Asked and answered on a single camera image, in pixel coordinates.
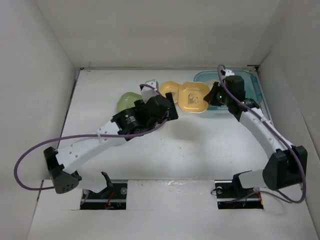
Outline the yellow plate bottom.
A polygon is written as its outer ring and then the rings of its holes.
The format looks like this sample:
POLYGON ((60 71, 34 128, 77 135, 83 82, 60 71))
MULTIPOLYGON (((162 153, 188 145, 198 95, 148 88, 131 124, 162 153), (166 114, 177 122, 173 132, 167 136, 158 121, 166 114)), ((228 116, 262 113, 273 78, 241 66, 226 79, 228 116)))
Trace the yellow plate bottom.
POLYGON ((203 82, 185 82, 178 89, 178 106, 187 113, 203 113, 209 107, 209 104, 204 100, 209 92, 209 87, 203 82))

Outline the yellow plate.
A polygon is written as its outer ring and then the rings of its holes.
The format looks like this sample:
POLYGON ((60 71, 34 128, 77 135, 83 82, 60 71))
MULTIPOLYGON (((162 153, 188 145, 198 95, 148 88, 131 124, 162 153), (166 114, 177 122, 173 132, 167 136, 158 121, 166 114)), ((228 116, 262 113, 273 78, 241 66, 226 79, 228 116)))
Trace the yellow plate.
POLYGON ((209 104, 204 100, 209 92, 209 87, 203 82, 185 82, 178 89, 178 106, 187 113, 203 113, 209 107, 209 104))
POLYGON ((165 96, 166 93, 171 93, 174 102, 178 101, 178 92, 179 92, 180 84, 174 81, 165 81, 163 82, 160 87, 160 93, 165 96))

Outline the yellow plate top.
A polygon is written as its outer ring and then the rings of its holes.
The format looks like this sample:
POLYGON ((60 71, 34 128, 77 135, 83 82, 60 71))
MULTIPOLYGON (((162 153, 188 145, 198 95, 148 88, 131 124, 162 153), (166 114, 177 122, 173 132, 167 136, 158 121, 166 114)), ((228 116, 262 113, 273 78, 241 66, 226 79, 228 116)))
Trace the yellow plate top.
POLYGON ((179 92, 180 84, 174 81, 165 81, 163 82, 160 87, 160 93, 165 96, 166 93, 171 93, 174 102, 178 101, 178 92, 179 92))

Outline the green plate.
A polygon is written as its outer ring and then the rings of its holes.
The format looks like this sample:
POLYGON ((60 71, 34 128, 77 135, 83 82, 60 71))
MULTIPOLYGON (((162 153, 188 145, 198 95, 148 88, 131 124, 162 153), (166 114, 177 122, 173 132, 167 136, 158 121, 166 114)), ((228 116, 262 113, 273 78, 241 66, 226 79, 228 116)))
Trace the green plate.
POLYGON ((135 106, 135 101, 141 100, 142 96, 134 92, 124 93, 117 102, 116 112, 119 113, 125 109, 129 109, 135 106))

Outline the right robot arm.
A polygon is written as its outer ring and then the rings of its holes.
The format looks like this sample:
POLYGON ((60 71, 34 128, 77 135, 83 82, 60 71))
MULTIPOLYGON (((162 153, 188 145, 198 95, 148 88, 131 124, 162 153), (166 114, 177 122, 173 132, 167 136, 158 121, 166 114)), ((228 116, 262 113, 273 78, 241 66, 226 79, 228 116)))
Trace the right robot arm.
POLYGON ((212 106, 227 106, 228 111, 254 136, 263 148, 268 161, 261 170, 236 173, 229 187, 240 201, 258 194, 261 188, 269 194, 277 192, 276 198, 299 204, 306 198, 306 170, 308 152, 285 139, 266 119, 258 103, 246 97, 241 76, 230 75, 213 83, 203 98, 212 106))

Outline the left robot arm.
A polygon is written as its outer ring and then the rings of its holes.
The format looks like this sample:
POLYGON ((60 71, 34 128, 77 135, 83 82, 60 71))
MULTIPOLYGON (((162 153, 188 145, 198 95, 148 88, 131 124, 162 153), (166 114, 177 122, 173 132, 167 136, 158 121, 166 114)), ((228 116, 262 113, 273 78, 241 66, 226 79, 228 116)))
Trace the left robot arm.
POLYGON ((81 177, 78 169, 109 148, 149 134, 165 122, 176 119, 178 113, 172 94, 157 94, 147 102, 137 100, 134 107, 115 114, 92 137, 81 137, 60 149, 48 147, 43 154, 55 192, 65 194, 75 188, 84 188, 100 198, 107 198, 112 189, 106 173, 102 173, 102 179, 93 182, 81 177))

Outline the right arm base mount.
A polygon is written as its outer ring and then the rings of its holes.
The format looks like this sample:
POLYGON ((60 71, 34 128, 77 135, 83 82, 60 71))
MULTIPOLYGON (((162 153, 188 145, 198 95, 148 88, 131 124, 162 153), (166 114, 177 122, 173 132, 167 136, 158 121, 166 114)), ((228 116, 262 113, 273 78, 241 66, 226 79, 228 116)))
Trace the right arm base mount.
POLYGON ((215 180, 210 194, 216 196, 219 210, 264 209, 259 193, 252 188, 236 188, 232 180, 215 180))

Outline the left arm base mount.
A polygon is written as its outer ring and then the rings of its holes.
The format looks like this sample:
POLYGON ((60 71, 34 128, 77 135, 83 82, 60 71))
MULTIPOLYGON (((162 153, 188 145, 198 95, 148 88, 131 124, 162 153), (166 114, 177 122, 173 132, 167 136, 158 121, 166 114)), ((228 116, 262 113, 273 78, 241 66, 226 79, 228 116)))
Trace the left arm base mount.
POLYGON ((126 210, 127 208, 127 181, 115 181, 113 191, 107 197, 100 197, 91 191, 83 191, 80 200, 81 210, 126 210))

